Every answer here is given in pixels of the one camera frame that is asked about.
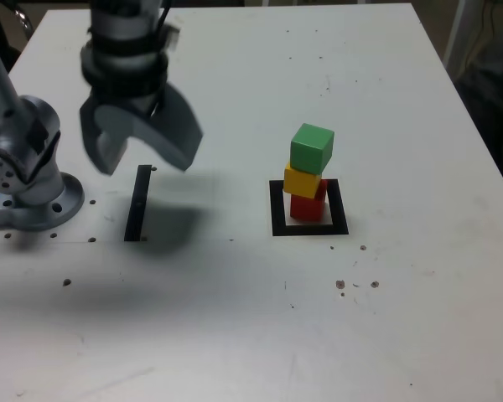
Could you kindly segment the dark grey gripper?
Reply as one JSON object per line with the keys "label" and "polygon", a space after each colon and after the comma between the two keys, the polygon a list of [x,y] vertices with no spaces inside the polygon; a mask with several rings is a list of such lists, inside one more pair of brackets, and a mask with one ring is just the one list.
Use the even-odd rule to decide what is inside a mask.
{"label": "dark grey gripper", "polygon": [[80,108],[87,156],[111,176],[132,138],[184,172],[193,163],[203,132],[184,96],[167,85],[94,85]]}

